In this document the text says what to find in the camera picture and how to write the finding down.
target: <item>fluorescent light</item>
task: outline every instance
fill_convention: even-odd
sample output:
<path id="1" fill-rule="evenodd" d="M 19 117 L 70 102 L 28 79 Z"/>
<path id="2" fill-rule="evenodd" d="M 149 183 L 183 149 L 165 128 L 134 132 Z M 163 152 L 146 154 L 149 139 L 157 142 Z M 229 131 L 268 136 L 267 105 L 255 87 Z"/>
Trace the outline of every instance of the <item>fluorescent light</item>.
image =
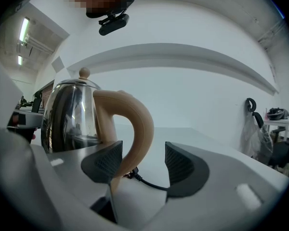
<path id="1" fill-rule="evenodd" d="M 81 102 L 81 105 L 82 105 L 83 111 L 86 111 L 85 106 L 83 105 L 83 102 Z"/>
<path id="2" fill-rule="evenodd" d="M 20 35 L 19 35 L 20 41 L 24 41 L 25 39 L 26 29 L 27 29 L 28 24 L 29 24 L 29 19 L 24 18 L 23 25 L 21 26 Z"/>
<path id="3" fill-rule="evenodd" d="M 21 56 L 18 56 L 18 64 L 21 65 L 23 61 L 23 58 Z"/>

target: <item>black cable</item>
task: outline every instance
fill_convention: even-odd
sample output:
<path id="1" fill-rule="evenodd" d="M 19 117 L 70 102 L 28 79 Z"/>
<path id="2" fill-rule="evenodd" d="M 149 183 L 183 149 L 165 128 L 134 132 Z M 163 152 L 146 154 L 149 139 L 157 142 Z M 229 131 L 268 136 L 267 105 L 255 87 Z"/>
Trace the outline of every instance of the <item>black cable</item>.
<path id="1" fill-rule="evenodd" d="M 165 188 L 165 187 L 160 187 L 160 186 L 157 186 L 157 185 L 154 185 L 150 182 L 147 182 L 146 180 L 144 180 L 140 175 L 136 174 L 135 176 L 135 179 L 138 180 L 138 181 L 141 181 L 142 183 L 150 186 L 150 187 L 153 187 L 153 188 L 156 188 L 156 189 L 159 189 L 159 190 L 162 190 L 162 191 L 167 191 L 168 188 Z"/>
<path id="2" fill-rule="evenodd" d="M 153 188 L 156 188 L 156 189 L 159 189 L 159 190 L 162 190 L 162 191 L 167 191 L 168 188 L 165 188 L 165 187 L 160 187 L 160 186 L 157 186 L 157 185 L 154 185 L 150 182 L 147 182 L 146 180 L 144 180 L 140 175 L 138 175 L 138 168 L 134 168 L 129 174 L 126 174 L 125 176 L 123 176 L 124 178 L 129 178 L 129 179 L 133 179 L 135 178 L 136 180 L 138 181 L 141 181 L 142 183 L 150 186 L 150 187 L 153 187 Z"/>

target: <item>curved ledge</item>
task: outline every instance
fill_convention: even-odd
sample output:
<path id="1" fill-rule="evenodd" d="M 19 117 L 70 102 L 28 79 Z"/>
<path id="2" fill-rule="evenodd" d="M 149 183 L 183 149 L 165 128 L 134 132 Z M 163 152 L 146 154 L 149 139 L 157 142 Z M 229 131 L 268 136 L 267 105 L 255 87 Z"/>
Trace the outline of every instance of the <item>curved ledge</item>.
<path id="1" fill-rule="evenodd" d="M 183 44 L 152 43 L 116 48 L 83 59 L 67 69 L 77 71 L 82 67 L 87 67 L 92 73 L 101 73 L 153 66 L 210 71 L 250 83 L 272 95 L 278 91 L 275 83 L 271 83 L 254 69 L 232 57 L 209 49 Z"/>

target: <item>ceiling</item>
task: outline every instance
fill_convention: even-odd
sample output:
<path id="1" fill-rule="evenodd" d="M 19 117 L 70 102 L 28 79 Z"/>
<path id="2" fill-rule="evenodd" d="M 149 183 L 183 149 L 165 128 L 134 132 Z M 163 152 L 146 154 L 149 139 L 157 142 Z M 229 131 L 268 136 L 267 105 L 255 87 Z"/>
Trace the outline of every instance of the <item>ceiling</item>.
<path id="1" fill-rule="evenodd" d="M 270 0 L 178 1 L 197 4 L 229 18 L 259 41 L 266 50 L 273 44 L 274 38 L 278 32 L 282 31 L 281 29 L 285 24 L 282 16 Z M 16 45 L 25 16 L 25 14 L 18 12 L 0 27 L 0 60 L 4 66 L 19 67 Z M 63 41 L 62 38 L 32 17 L 30 17 L 27 33 L 53 50 Z M 48 57 L 48 54 L 33 48 L 30 56 L 24 59 L 22 68 L 37 72 Z"/>

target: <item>stainless steel kettle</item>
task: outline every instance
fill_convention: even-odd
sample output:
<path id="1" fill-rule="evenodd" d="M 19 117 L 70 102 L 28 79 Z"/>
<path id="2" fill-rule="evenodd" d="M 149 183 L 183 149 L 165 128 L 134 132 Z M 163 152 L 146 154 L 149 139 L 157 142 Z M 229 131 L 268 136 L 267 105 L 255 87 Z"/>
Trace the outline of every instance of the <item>stainless steel kettle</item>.
<path id="1" fill-rule="evenodd" d="M 153 140 L 153 119 L 147 108 L 123 91 L 101 90 L 87 78 L 82 68 L 78 79 L 60 82 L 45 107 L 41 142 L 47 153 L 70 151 L 116 142 L 113 115 L 128 118 L 134 128 L 134 140 L 123 158 L 116 177 L 132 171 L 144 158 Z"/>

